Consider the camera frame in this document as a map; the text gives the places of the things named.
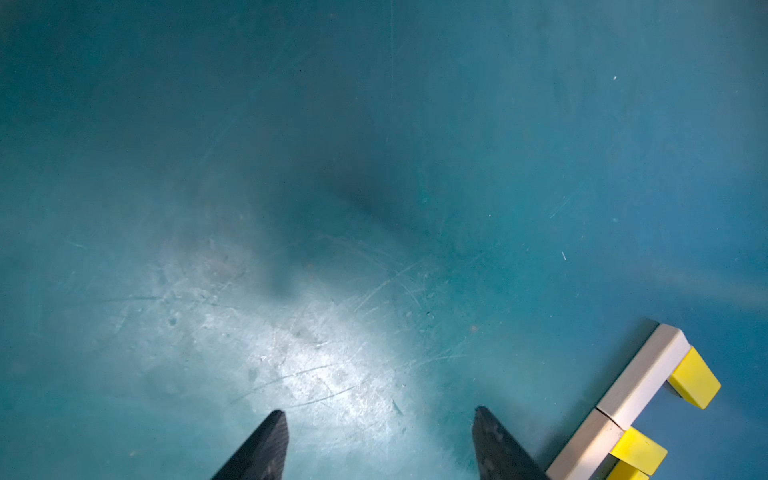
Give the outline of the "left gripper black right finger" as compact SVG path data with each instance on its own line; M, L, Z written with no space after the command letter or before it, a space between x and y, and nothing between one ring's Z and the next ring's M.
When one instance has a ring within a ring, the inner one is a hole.
M481 480L548 480L545 471L485 406L475 409L472 439Z

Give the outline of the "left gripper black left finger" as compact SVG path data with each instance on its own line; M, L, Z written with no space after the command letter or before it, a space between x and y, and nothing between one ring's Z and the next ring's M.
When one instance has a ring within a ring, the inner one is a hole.
M211 479L281 480L289 438L285 412L272 411Z

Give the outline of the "wooden block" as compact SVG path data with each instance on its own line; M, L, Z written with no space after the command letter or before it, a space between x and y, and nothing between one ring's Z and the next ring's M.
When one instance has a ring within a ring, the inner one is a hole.
M597 409L619 428L628 430L690 348L682 330L659 324L598 402Z
M593 409L546 469L552 480L588 480L610 454L624 430Z

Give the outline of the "yellow block bottom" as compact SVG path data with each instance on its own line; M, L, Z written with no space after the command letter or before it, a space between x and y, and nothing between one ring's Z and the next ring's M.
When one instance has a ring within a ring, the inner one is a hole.
M649 480L650 476L634 466L619 461L610 471L606 480Z

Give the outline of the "yellow block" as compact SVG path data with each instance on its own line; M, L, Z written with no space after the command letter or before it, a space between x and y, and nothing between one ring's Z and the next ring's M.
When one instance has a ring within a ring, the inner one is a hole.
M649 480L650 476L634 466L619 461L610 471L606 480Z
M610 455L635 470L652 476L667 457L668 451L639 430L630 427L612 448Z
M694 347L669 376L668 383L684 400L702 410L721 389L721 383Z

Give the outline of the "wooden block top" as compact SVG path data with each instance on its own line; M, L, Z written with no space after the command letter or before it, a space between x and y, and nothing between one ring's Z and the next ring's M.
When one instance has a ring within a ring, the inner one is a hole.
M690 348L682 330L659 324L598 402L597 409L619 428L628 430Z

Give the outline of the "yellow block top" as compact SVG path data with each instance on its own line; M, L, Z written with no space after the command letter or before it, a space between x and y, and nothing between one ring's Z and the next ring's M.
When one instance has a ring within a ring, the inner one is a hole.
M669 376L668 383L684 400L702 410L721 389L721 383L694 347Z

